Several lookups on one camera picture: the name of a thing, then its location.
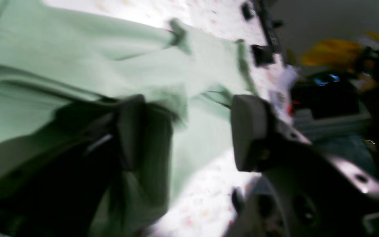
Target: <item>gray wall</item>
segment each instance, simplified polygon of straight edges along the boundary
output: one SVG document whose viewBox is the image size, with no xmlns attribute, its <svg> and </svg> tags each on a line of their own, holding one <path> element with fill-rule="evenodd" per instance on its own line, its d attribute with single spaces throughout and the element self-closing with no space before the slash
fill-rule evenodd
<svg viewBox="0 0 379 237">
<path fill-rule="evenodd" d="M 379 0 L 277 0 L 272 18 L 282 19 L 277 29 L 283 49 L 299 58 L 323 39 L 354 40 L 368 30 L 379 32 Z"/>
</svg>

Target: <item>screw hole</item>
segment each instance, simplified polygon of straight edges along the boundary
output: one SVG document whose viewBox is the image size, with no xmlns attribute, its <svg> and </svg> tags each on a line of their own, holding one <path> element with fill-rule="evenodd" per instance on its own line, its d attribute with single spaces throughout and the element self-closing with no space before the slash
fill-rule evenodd
<svg viewBox="0 0 379 237">
<path fill-rule="evenodd" d="M 355 177 L 361 183 L 367 183 L 368 182 L 368 179 L 365 176 L 363 176 L 362 174 L 357 174 L 357 175 L 355 175 Z"/>
</svg>

